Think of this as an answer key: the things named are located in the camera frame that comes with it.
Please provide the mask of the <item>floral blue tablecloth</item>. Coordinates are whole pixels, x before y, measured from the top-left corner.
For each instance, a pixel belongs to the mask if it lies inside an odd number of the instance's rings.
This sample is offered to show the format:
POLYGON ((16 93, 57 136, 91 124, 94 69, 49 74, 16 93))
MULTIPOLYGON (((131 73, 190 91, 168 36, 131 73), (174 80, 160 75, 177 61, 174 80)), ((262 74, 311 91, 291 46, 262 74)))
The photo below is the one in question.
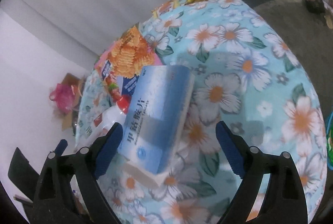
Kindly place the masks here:
MULTIPOLYGON (((181 145, 160 185, 144 187, 116 155, 98 184, 121 223, 216 223, 241 180, 232 172, 215 128, 229 129, 262 152, 291 154, 303 186, 308 221, 327 177, 326 133, 314 86, 285 41, 242 0, 208 0, 153 16, 139 31, 162 66, 195 76, 181 145)), ((86 79, 76 144, 114 105, 97 70, 86 79)))

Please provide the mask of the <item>orange yellow snack packet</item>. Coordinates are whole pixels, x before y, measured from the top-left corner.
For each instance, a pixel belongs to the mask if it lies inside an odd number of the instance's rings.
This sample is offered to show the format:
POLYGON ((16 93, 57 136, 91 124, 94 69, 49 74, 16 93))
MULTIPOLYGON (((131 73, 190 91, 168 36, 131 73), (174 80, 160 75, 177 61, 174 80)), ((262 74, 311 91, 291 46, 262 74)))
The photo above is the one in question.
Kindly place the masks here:
POLYGON ((152 16, 154 18, 158 18, 162 14, 165 14, 166 12, 169 12, 177 7, 179 7, 179 0, 170 0, 170 1, 165 2, 164 4, 160 5, 159 7, 156 7, 152 11, 152 16))

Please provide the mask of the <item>pink plastic bag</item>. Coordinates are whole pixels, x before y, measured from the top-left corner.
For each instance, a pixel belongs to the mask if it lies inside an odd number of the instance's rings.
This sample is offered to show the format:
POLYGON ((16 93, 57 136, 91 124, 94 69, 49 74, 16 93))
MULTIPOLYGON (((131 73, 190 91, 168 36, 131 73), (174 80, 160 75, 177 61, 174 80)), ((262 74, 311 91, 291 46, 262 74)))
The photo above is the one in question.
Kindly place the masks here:
POLYGON ((75 101, 75 88, 73 85, 58 83, 49 94, 49 99, 55 102, 59 111, 68 114, 71 112, 75 101))

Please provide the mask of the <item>blue white medicine box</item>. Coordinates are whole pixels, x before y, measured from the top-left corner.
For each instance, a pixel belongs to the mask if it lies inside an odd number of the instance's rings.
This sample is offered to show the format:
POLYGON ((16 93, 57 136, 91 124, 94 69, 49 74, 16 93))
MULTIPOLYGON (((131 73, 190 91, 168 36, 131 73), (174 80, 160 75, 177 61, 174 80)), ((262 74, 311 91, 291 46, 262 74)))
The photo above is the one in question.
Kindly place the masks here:
POLYGON ((124 123, 122 169, 147 188, 166 179, 178 149, 195 76, 182 65, 145 66, 124 123))

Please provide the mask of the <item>white bottle red cap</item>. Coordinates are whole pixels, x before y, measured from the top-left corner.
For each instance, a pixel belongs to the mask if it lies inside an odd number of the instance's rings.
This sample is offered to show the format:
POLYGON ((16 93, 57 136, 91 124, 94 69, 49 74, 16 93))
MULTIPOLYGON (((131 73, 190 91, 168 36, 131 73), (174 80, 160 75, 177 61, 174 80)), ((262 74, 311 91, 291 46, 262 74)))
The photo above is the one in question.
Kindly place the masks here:
POLYGON ((90 147, 94 141, 105 136, 115 123, 124 125, 131 101, 130 95, 122 95, 114 106, 103 111, 88 125, 83 137, 79 138, 74 152, 82 147, 90 147))

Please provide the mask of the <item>orange pink chip bag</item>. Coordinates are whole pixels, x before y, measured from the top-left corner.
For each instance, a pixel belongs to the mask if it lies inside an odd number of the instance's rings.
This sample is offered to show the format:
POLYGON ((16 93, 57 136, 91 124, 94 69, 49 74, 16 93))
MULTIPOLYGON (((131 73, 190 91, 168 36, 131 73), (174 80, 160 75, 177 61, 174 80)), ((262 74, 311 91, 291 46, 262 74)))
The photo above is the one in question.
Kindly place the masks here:
POLYGON ((95 63, 103 85, 114 102, 123 94, 132 95, 144 66, 162 62, 136 26, 124 32, 95 63))

